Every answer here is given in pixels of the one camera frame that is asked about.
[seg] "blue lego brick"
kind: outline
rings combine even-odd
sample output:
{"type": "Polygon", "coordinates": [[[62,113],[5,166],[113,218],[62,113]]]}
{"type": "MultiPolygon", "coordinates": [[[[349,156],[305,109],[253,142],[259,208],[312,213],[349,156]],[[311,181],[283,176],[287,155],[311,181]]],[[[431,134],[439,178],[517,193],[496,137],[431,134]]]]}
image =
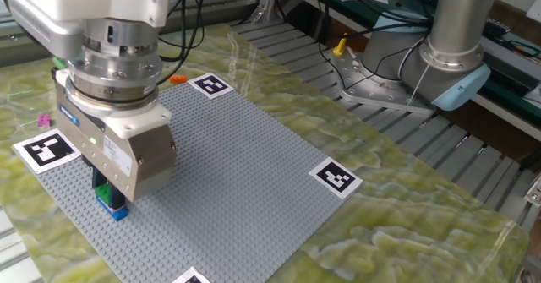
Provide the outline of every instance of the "blue lego brick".
{"type": "Polygon", "coordinates": [[[119,221],[125,218],[126,216],[128,216],[128,209],[126,207],[122,207],[118,210],[111,211],[111,209],[105,203],[103,203],[103,201],[97,195],[96,195],[96,200],[100,203],[101,207],[103,207],[103,209],[105,209],[107,213],[111,215],[111,217],[115,221],[119,221]]]}

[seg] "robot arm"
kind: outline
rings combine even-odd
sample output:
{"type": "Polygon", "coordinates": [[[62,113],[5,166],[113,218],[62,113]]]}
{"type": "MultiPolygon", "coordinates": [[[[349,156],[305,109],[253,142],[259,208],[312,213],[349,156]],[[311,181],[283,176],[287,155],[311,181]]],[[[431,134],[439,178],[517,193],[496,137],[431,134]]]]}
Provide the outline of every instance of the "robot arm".
{"type": "Polygon", "coordinates": [[[134,201],[171,181],[177,147],[156,86],[168,3],[8,0],[15,21],[67,59],[68,72],[57,73],[57,127],[94,167],[93,187],[106,182],[115,202],[134,201]]]}
{"type": "MultiPolygon", "coordinates": [[[[490,75],[482,63],[480,41],[493,2],[439,0],[430,32],[397,28],[373,33],[361,62],[365,76],[370,78],[379,67],[378,75],[401,80],[433,105],[446,111],[457,109],[490,75]],[[409,52],[383,61],[408,48],[409,52]]],[[[397,22],[380,17],[376,27],[392,23],[397,22]]]]}

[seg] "silver metal cylinder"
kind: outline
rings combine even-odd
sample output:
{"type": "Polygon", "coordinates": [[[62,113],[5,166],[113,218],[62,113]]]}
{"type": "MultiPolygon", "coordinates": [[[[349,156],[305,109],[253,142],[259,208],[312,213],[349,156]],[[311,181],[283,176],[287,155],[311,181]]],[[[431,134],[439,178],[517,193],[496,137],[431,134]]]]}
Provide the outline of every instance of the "silver metal cylinder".
{"type": "Polygon", "coordinates": [[[70,100],[80,100],[88,109],[90,100],[111,103],[119,111],[145,108],[162,68],[157,29],[142,22],[93,19],[85,21],[84,33],[82,56],[68,63],[70,84],[80,93],[71,94],[70,100]]]}
{"type": "Polygon", "coordinates": [[[439,0],[429,44],[437,52],[475,52],[494,0],[439,0]]]}

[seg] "table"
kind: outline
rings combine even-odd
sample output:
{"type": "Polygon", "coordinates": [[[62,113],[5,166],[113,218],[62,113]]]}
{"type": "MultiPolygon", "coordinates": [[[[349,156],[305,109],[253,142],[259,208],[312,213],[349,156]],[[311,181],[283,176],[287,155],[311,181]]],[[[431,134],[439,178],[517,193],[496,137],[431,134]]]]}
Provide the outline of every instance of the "table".
{"type": "MultiPolygon", "coordinates": [[[[172,47],[161,49],[167,56],[175,52],[172,47]]],[[[527,254],[527,233],[478,199],[508,216],[526,210],[529,217],[525,218],[531,220],[530,206],[517,210],[514,204],[501,202],[507,192],[520,193],[515,177],[528,179],[531,173],[518,171],[511,160],[498,161],[497,151],[488,147],[484,148],[490,153],[480,154],[486,156],[468,158],[469,166],[462,163],[456,169],[446,160],[461,159],[475,150],[476,140],[468,137],[457,149],[441,147],[443,155],[429,153],[427,149],[437,147],[434,141],[422,144],[413,137],[441,137],[441,132],[434,133],[434,125],[443,125],[440,131],[446,133],[452,128],[446,128],[448,122],[348,104],[335,95],[334,80],[321,62],[314,41],[280,20],[233,29],[220,24],[207,28],[204,43],[190,53],[179,72],[189,78],[218,74],[365,181],[270,282],[511,281],[527,254]],[[398,124],[402,127],[391,127],[398,124]],[[391,139],[421,145],[416,154],[427,162],[435,161],[436,167],[445,164],[446,173],[433,170],[391,139]],[[487,163],[495,169],[486,172],[490,173],[487,181],[468,170],[487,163]],[[470,187],[476,188],[477,183],[478,198],[449,181],[456,178],[470,187]]],[[[36,127],[37,115],[55,116],[51,66],[42,60],[0,69],[5,79],[0,83],[0,204],[23,236],[44,281],[117,282],[10,149],[11,144],[41,131],[36,127]]]]}

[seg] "green lego brick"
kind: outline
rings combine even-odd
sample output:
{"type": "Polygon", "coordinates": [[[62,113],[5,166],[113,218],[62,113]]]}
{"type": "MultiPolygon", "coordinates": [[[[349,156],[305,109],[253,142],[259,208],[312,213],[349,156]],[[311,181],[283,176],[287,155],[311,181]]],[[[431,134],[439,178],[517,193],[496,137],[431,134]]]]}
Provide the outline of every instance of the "green lego brick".
{"type": "Polygon", "coordinates": [[[105,183],[94,188],[94,192],[101,199],[101,201],[103,201],[103,203],[105,203],[107,206],[109,205],[109,199],[111,199],[111,189],[109,188],[108,184],[105,183]]]}

